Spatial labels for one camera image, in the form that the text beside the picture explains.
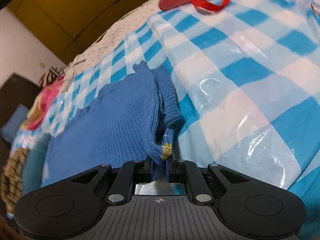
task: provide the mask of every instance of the crosshair symbol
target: crosshair symbol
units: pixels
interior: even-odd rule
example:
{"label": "crosshair symbol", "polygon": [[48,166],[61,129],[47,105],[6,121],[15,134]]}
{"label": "crosshair symbol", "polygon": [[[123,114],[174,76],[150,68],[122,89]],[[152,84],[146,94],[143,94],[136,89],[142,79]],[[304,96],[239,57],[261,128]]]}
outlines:
{"label": "crosshair symbol", "polygon": [[157,198],[155,201],[160,204],[160,203],[162,203],[162,202],[165,201],[165,200],[162,199],[162,198]]}

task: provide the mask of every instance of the pink cloth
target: pink cloth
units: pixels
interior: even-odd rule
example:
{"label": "pink cloth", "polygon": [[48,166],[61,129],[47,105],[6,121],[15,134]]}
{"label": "pink cloth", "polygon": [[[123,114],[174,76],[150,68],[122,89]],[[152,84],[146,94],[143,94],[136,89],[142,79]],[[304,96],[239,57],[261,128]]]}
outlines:
{"label": "pink cloth", "polygon": [[62,85],[63,76],[59,76],[51,85],[45,86],[39,96],[40,99],[40,109],[43,111],[40,117],[38,117],[33,122],[29,123],[26,127],[28,130],[36,130],[39,125],[41,125],[49,107],[51,106],[52,102],[59,94],[60,87]]}

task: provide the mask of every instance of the ribbed knit fabric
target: ribbed knit fabric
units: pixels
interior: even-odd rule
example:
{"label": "ribbed knit fabric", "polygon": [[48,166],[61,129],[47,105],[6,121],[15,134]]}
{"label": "ribbed knit fabric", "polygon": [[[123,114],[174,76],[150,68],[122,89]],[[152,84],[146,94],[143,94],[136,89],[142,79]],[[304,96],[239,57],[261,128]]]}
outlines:
{"label": "ribbed knit fabric", "polygon": [[123,80],[106,84],[64,132],[51,139],[46,185],[102,163],[121,167],[146,155],[155,162],[154,177],[163,173],[173,125],[182,119],[174,87],[163,65],[150,70],[141,62],[133,69]]}

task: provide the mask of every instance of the plaid fabric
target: plaid fabric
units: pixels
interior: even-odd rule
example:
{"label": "plaid fabric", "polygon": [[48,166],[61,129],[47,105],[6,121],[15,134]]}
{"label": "plaid fabric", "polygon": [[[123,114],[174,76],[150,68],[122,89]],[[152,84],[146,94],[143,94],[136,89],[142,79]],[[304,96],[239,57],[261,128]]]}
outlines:
{"label": "plaid fabric", "polygon": [[320,143],[318,21],[308,0],[232,0],[213,15],[192,5],[160,12],[75,76],[38,132],[61,133],[134,63],[164,64],[186,121],[173,150],[200,167],[215,161],[288,188]]}
{"label": "plaid fabric", "polygon": [[1,175],[1,198],[6,204],[8,213],[13,213],[14,206],[21,197],[22,168],[29,149],[19,147],[8,158]]}

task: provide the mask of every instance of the white wall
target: white wall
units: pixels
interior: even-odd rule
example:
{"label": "white wall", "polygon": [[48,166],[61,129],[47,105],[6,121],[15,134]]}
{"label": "white wall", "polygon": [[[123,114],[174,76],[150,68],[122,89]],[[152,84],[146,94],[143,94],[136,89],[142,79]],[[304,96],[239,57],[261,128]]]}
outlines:
{"label": "white wall", "polygon": [[50,68],[65,64],[39,41],[8,8],[0,11],[0,87],[13,72],[38,83]]}

